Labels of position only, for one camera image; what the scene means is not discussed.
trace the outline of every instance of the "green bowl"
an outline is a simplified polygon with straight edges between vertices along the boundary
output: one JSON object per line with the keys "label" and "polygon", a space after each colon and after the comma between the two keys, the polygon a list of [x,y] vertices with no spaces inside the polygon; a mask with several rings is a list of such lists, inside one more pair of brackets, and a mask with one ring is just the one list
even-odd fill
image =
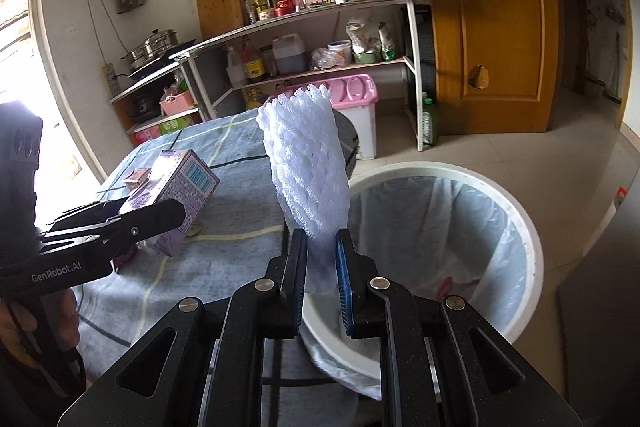
{"label": "green bowl", "polygon": [[380,52],[354,53],[353,58],[356,61],[356,64],[375,64],[382,60],[382,55],[380,55]]}

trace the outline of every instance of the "white foam fruit sleeve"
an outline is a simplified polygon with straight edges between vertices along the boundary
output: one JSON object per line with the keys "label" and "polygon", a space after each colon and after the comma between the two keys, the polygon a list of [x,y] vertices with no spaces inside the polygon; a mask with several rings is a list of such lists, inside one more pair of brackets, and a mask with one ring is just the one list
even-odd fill
{"label": "white foam fruit sleeve", "polygon": [[307,236],[306,292],[335,288],[335,235],[347,226],[349,184],[326,87],[281,94],[258,110],[287,225]]}

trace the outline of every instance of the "green plastic bottle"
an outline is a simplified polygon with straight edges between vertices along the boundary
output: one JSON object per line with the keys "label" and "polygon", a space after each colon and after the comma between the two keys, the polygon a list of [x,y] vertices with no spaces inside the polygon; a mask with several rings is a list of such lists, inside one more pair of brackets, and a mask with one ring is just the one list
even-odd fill
{"label": "green plastic bottle", "polygon": [[426,92],[422,92],[422,142],[436,145],[438,142],[438,106]]}

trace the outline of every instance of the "stainless steel pot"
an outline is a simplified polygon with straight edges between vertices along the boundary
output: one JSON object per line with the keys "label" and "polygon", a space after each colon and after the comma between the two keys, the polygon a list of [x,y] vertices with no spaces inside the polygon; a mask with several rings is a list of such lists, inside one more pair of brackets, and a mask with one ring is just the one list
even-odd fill
{"label": "stainless steel pot", "polygon": [[158,31],[158,29],[155,29],[144,44],[146,57],[149,59],[158,58],[165,51],[177,46],[178,44],[178,33],[176,31]]}
{"label": "stainless steel pot", "polygon": [[138,46],[122,57],[122,60],[127,61],[129,68],[133,72],[144,66],[149,61],[149,57],[146,56],[145,47]]}

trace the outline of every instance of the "human hand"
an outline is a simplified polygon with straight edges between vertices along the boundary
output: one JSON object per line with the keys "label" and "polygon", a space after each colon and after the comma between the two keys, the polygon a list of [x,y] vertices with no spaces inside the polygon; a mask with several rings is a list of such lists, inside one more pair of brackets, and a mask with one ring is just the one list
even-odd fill
{"label": "human hand", "polygon": [[[12,309],[24,331],[36,329],[38,323],[30,312],[17,303],[12,304]],[[76,296],[71,289],[62,292],[58,311],[60,313],[58,318],[60,339],[66,344],[66,349],[76,347],[80,342],[78,331],[80,319],[76,313]],[[15,359],[30,367],[38,367],[35,360],[27,354],[24,346],[20,343],[20,335],[4,302],[0,302],[0,341]]]}

